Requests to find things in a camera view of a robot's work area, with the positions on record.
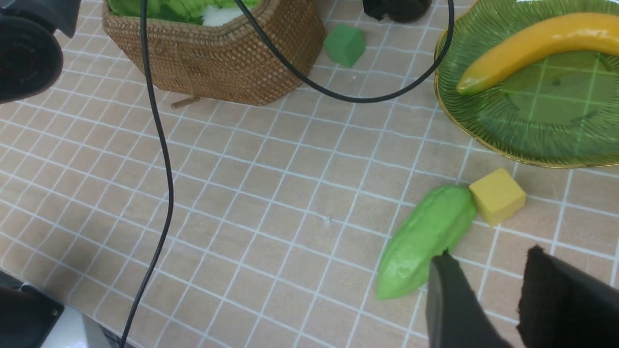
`plate gold rim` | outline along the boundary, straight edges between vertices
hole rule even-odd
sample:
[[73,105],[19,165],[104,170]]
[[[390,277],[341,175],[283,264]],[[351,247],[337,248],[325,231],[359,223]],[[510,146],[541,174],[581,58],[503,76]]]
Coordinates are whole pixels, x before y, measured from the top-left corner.
[[[463,16],[467,15],[472,9],[473,7],[475,7],[477,5],[478,2],[480,1],[485,1],[485,0],[475,0],[475,2],[473,2],[473,4],[469,7],[468,10],[466,10],[463,14],[459,15],[457,18],[455,18],[454,20],[454,27],[455,24],[458,20],[460,20],[460,18],[462,18]],[[438,40],[436,41],[436,45],[434,48],[434,59],[436,59],[437,53],[438,53],[438,47],[441,43],[441,40],[445,37],[445,34],[447,34],[447,28],[445,28],[441,34],[441,36],[438,38]],[[613,162],[605,162],[605,163],[600,163],[600,164],[575,164],[575,165],[551,165],[548,163],[544,163],[544,162],[539,162],[539,161],[535,161],[535,160],[525,160],[523,158],[520,158],[518,156],[514,156],[511,154],[508,154],[505,151],[499,150],[498,148],[490,145],[489,143],[485,142],[481,137],[478,137],[476,134],[474,134],[473,132],[469,131],[468,129],[466,129],[465,127],[463,127],[463,125],[460,124],[460,122],[458,122],[456,120],[455,117],[453,117],[453,115],[449,112],[449,110],[447,110],[447,107],[445,106],[445,104],[443,103],[443,99],[441,98],[441,94],[438,91],[438,79],[439,79],[439,74],[438,74],[438,69],[435,71],[434,73],[434,93],[436,94],[436,100],[438,101],[438,105],[441,107],[441,109],[443,110],[443,112],[445,113],[445,115],[456,125],[456,127],[458,127],[461,131],[465,132],[468,136],[472,137],[473,139],[475,139],[476,141],[478,141],[479,143],[481,143],[482,145],[484,145],[485,147],[487,147],[488,149],[492,150],[493,152],[506,157],[507,159],[519,162],[519,163],[523,163],[526,165],[534,165],[536,167],[542,167],[542,168],[552,168],[552,169],[574,169],[574,168],[598,168],[598,167],[610,167],[613,165],[618,165],[619,164],[619,159],[617,161],[613,161]]]

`yellow cube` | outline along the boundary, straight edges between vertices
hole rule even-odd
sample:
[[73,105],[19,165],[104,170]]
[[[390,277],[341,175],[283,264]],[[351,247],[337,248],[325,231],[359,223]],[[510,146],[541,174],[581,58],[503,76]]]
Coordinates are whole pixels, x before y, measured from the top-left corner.
[[527,195],[503,168],[497,169],[469,186],[477,210],[494,227],[524,207]]

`tile pattern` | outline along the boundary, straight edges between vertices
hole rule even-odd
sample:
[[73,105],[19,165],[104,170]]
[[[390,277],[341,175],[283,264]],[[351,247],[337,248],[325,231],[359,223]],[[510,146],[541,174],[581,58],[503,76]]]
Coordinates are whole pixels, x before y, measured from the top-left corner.
[[[457,0],[463,13],[473,0]],[[413,25],[376,22],[361,1],[317,0],[327,28],[362,28],[353,69],[323,53],[311,77],[385,94],[430,65],[441,0]],[[163,160],[144,79],[82,1],[65,72],[0,107],[0,256],[7,272],[118,333],[165,219]],[[140,347],[426,347],[426,290],[377,302],[379,256],[432,187],[508,168],[528,205],[479,218],[454,251],[492,322],[521,344],[525,251],[549,252],[619,287],[619,170],[510,162],[461,133],[431,82],[393,102],[351,105],[307,86],[266,107],[157,91],[176,184],[172,227],[131,331]]]

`foam block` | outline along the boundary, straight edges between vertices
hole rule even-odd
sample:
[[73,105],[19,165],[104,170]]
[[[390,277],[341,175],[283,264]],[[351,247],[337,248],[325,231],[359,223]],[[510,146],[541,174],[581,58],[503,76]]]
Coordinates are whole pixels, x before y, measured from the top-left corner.
[[524,207],[527,195],[503,168],[497,169],[469,186],[477,210],[494,227]]
[[333,62],[352,67],[365,51],[365,39],[361,30],[340,23],[324,39],[324,48]]

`green cube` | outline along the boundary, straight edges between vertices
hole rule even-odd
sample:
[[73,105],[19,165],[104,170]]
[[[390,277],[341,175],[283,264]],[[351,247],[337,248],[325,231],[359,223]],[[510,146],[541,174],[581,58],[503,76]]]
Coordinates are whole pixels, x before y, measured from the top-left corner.
[[333,62],[352,67],[365,51],[365,40],[361,30],[338,24],[324,39],[324,48]]

